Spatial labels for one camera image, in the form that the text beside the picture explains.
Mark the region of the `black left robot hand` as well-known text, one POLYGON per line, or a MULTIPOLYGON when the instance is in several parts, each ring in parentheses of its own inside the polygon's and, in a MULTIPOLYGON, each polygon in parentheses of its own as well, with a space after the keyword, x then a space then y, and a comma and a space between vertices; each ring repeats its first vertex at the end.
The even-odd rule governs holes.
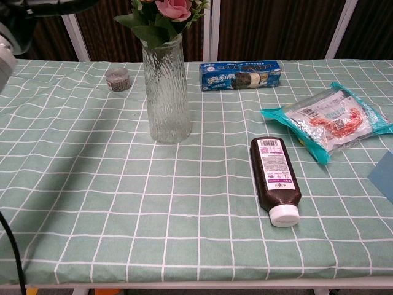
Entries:
POLYGON ((74 14, 87 10, 99 0, 26 1, 26 10, 36 17, 74 14))

